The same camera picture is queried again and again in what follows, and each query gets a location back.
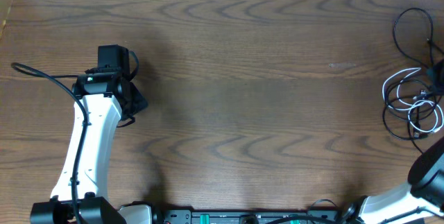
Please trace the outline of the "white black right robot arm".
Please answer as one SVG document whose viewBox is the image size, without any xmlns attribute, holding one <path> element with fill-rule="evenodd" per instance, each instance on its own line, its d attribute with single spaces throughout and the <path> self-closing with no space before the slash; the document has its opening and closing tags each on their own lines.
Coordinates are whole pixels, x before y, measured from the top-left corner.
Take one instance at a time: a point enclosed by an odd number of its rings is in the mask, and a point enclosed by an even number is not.
<svg viewBox="0 0 444 224">
<path fill-rule="evenodd" d="M 443 139 L 413 163 L 407 181 L 377 196 L 366 196 L 343 214 L 344 223 L 411 223 L 443 217 Z"/>
</svg>

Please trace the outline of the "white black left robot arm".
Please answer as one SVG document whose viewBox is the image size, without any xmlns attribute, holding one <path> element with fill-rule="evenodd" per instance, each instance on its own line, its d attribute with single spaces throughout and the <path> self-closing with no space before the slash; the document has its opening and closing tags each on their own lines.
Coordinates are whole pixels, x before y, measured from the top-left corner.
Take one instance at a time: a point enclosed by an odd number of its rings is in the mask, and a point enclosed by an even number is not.
<svg viewBox="0 0 444 224">
<path fill-rule="evenodd" d="M 99 46 L 97 66 L 69 89 L 75 120 L 65 164 L 49 200 L 33 205 L 32 223 L 126 223 L 127 214 L 108 202 L 108 167 L 116 129 L 148 105 L 132 82 L 135 56 L 116 44 Z"/>
</svg>

